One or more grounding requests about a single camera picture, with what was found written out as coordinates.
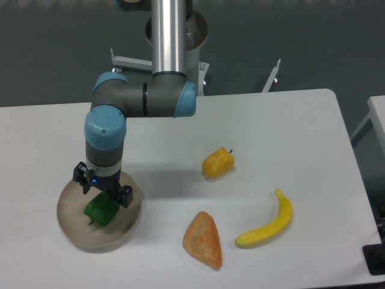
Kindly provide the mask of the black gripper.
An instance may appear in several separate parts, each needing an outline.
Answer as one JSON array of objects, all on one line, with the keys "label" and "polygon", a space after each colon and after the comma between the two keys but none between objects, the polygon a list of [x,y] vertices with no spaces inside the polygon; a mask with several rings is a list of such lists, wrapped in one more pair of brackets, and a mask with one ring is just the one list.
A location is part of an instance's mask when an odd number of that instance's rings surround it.
[{"label": "black gripper", "polygon": [[100,191],[106,191],[108,196],[123,208],[128,208],[133,201],[133,188],[130,185],[121,186],[121,170],[113,174],[103,176],[103,172],[96,172],[95,169],[88,169],[84,162],[79,162],[73,170],[73,181],[81,187],[83,194],[87,194],[94,187]]}]

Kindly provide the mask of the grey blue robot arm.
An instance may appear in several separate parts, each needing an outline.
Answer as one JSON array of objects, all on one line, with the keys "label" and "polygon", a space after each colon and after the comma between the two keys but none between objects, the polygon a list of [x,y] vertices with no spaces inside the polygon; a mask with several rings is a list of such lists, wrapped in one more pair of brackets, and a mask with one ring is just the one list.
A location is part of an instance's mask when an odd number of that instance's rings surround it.
[{"label": "grey blue robot arm", "polygon": [[152,81],[131,85],[118,72],[101,74],[84,123],[86,161],[73,170],[84,194],[94,187],[118,205],[133,201],[130,185],[120,184],[126,120],[129,117],[191,117],[197,87],[187,78],[187,20],[191,1],[152,1]]}]

